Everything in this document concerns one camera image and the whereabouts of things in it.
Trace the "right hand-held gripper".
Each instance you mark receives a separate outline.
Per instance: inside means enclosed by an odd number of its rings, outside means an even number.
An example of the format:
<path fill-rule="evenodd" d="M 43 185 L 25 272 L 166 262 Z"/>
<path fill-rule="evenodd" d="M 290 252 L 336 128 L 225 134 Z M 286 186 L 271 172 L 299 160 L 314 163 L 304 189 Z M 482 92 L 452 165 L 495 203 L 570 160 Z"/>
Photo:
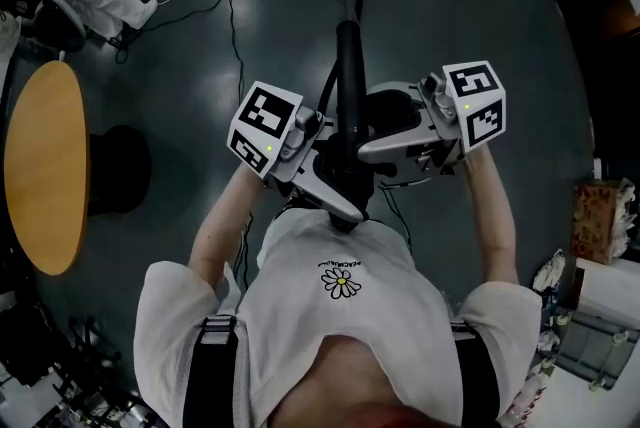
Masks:
<path fill-rule="evenodd" d="M 375 133 L 357 149 L 361 162 L 395 163 L 444 145 L 446 156 L 433 163 L 451 168 L 506 131 L 506 92 L 487 60 L 445 65 L 441 73 L 423 79 L 418 90 L 411 83 L 380 83 L 368 90 L 369 112 L 410 114 L 426 105 L 435 127 L 421 123 Z"/>

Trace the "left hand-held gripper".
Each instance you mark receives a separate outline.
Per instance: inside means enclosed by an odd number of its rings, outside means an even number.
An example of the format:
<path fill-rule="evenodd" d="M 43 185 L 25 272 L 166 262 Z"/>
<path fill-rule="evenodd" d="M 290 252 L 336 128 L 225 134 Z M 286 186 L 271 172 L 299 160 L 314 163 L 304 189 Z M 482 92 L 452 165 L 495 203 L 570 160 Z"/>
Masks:
<path fill-rule="evenodd" d="M 227 147 L 261 179 L 291 181 L 319 207 L 348 222 L 364 212 L 322 179 L 314 168 L 318 153 L 335 131 L 335 120 L 303 104 L 299 94 L 256 81 L 230 125 Z"/>

